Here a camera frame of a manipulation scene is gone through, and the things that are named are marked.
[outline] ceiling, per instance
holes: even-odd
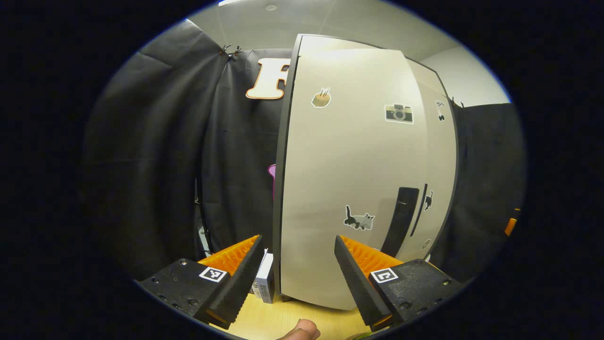
[[[273,11],[266,10],[276,5]],[[401,7],[380,0],[240,0],[189,16],[220,46],[293,48],[299,33],[353,39],[400,50],[415,60],[460,46]]]

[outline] finger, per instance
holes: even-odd
[[[292,329],[287,334],[285,334],[285,336],[282,339],[283,340],[290,339],[290,336],[292,336],[293,333],[297,332],[298,329],[302,329],[306,333],[308,333],[308,335],[311,336],[308,339],[315,340],[316,339],[315,335],[318,337],[318,335],[321,334],[321,332],[319,332],[317,335],[318,329],[316,328],[316,324],[314,322],[312,322],[311,320],[299,319],[298,323],[296,324],[294,329]]]
[[[316,324],[314,322],[312,322],[311,320],[300,319],[298,321],[298,324],[296,325],[296,327],[294,327],[294,329],[303,329],[303,330],[307,331],[308,333],[310,333],[311,335],[313,335],[313,334],[315,334],[315,331],[316,331]]]
[[[311,333],[298,328],[279,340],[314,340],[314,338]]]

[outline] cat sticker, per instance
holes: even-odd
[[[440,101],[440,100],[436,101],[436,109],[439,111],[439,120],[441,122],[445,120],[445,115],[440,112],[440,107],[444,106],[444,105],[445,105],[445,103],[443,103],[442,101]]]
[[[321,92],[317,93],[315,97],[310,101],[312,106],[317,109],[324,108],[332,101],[332,96],[329,94],[328,88],[321,88]]]
[[[426,208],[424,208],[424,211],[430,209],[430,207],[432,206],[432,195],[434,194],[434,192],[432,190],[430,190],[430,196],[426,196]]]
[[[371,216],[367,213],[363,216],[351,216],[350,206],[346,206],[346,219],[344,225],[354,228],[355,230],[371,230],[373,227],[373,219],[375,216]]]

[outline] wooden surface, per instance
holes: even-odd
[[[316,323],[321,331],[319,340],[345,340],[371,331],[358,309],[337,310],[294,299],[283,302],[280,296],[275,296],[274,303],[266,304],[253,294],[248,294],[237,320],[228,330],[210,325],[249,340],[276,340],[292,330],[298,319]]]

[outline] sticker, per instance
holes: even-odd
[[[426,196],[426,208],[424,208],[424,211],[427,211],[432,206],[432,195],[433,194],[434,194],[434,192],[432,190],[430,190],[430,196]]]
[[[426,249],[426,247],[428,247],[428,245],[430,244],[430,242],[432,242],[432,239],[431,239],[431,238],[427,239],[427,240],[426,240],[426,241],[423,243],[423,245],[422,245],[422,249]]]
[[[275,199],[275,171],[277,170],[277,165],[273,164],[268,167],[268,173],[272,177],[272,199]]]
[[[385,105],[386,121],[392,123],[413,124],[411,107],[402,104]]]
[[[227,272],[224,270],[207,267],[201,274],[199,274],[199,277],[214,282],[220,282],[226,274]]]
[[[261,65],[260,72],[256,78],[256,84],[250,88],[245,96],[250,99],[279,99],[283,97],[283,90],[279,89],[279,82],[287,86],[289,63],[291,59],[262,58],[258,60]]]
[[[376,270],[375,272],[371,272],[371,275],[376,279],[377,283],[384,283],[399,278],[390,268]]]
[[[313,99],[310,101],[312,106],[317,109],[324,108],[330,102],[332,102],[332,95],[329,94],[329,87],[321,88],[321,92],[317,93],[315,97],[313,97]]]
[[[346,219],[344,225],[354,228],[355,230],[371,230],[373,228],[373,219],[375,216],[371,216],[367,213],[363,216],[351,216],[350,206],[346,206]]]
[[[439,111],[439,120],[441,122],[445,120],[445,115],[442,112],[440,112],[440,107],[444,106],[444,105],[445,105],[445,103],[443,103],[442,101],[440,101],[440,100],[436,101],[436,109]]]

